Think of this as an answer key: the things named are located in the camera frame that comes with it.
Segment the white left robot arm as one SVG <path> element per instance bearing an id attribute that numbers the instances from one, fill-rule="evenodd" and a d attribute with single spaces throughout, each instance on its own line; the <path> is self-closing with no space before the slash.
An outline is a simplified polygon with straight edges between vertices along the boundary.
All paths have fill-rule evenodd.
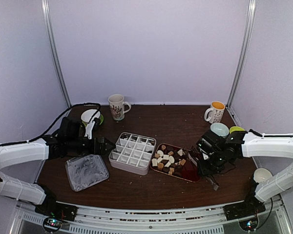
<path id="1" fill-rule="evenodd" d="M 93 137 L 92 131 L 100 126 L 100 119 L 88 123 L 85 136 L 80 135 L 82 122 L 64 117 L 58 130 L 52 135 L 19 142 L 0 144 L 0 195 L 23 200 L 41 208 L 49 216 L 57 216 L 61 209 L 56 196 L 47 188 L 7 176 L 1 169 L 30 161 L 53 160 L 75 152 L 104 156 L 116 145 L 105 137 Z"/>

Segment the red chocolate tray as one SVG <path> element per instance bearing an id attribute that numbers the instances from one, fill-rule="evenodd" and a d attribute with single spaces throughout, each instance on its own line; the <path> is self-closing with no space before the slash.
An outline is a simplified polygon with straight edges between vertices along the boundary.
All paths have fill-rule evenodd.
<path id="1" fill-rule="evenodd" d="M 170 177 L 198 182 L 201 177 L 197 166 L 190 158 L 189 150 L 171 144 L 161 143 L 153 153 L 149 167 Z"/>

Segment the bunny print tin lid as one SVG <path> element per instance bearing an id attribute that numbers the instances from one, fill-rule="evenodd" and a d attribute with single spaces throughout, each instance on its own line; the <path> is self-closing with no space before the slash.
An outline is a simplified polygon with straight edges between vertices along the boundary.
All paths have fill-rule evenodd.
<path id="1" fill-rule="evenodd" d="M 74 157 L 65 162 L 70 187 L 79 192 L 109 178 L 108 169 L 100 155 Z"/>

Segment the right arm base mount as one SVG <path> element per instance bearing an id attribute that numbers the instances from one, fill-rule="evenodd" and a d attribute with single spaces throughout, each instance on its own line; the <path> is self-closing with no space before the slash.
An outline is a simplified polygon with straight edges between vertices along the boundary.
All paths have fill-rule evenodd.
<path id="1" fill-rule="evenodd" d="M 266 210 L 265 205 L 240 202 L 223 207 L 227 221 L 236 220 L 246 232 L 255 231 L 259 226 L 258 214 Z"/>

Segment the white divided tin box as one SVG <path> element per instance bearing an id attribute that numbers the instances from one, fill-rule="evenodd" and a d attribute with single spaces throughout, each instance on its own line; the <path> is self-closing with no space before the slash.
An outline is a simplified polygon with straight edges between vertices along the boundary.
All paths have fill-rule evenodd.
<path id="1" fill-rule="evenodd" d="M 113 168 L 145 176 L 155 146 L 154 138 L 123 132 L 116 141 L 115 149 L 109 154 L 109 162 Z"/>

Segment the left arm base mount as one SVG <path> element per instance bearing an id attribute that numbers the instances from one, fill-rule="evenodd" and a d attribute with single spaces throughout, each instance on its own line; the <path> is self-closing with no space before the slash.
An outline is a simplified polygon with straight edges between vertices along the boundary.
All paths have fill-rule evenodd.
<path id="1" fill-rule="evenodd" d="M 74 205 L 56 203 L 55 208 L 49 211 L 46 206 L 36 205 L 35 212 L 45 216 L 42 222 L 43 229 L 50 234 L 60 230 L 67 230 L 69 222 L 73 222 L 77 215 L 78 208 Z"/>

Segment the metal serving tongs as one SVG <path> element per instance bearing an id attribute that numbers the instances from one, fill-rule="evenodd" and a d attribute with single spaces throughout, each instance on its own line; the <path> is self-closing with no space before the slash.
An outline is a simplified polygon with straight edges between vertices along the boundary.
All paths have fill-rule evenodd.
<path id="1" fill-rule="evenodd" d="M 187 158 L 197 167 L 198 163 L 201 163 L 202 160 L 204 160 L 200 154 L 199 151 L 197 151 L 193 146 L 191 147 L 191 149 L 184 149 L 185 154 L 187 156 Z M 206 178 L 212 185 L 213 189 L 215 191 L 218 190 L 219 188 L 219 183 L 215 180 L 215 178 L 213 177 L 213 175 L 210 176 L 205 176 L 204 178 Z"/>

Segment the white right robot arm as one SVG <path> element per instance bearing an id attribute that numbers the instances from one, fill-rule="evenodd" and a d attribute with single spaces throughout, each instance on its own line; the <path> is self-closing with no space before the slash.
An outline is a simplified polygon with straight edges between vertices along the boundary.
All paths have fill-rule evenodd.
<path id="1" fill-rule="evenodd" d="M 226 137 L 206 131 L 196 143 L 203 155 L 197 162 L 200 176 L 213 176 L 223 171 L 225 164 L 234 163 L 238 158 L 263 160 L 269 169 L 279 162 L 287 166 L 260 178 L 254 173 L 255 188 L 251 196 L 241 203 L 241 212 L 251 215 L 263 203 L 293 187 L 293 133 L 265 134 L 254 130 L 233 131 Z"/>

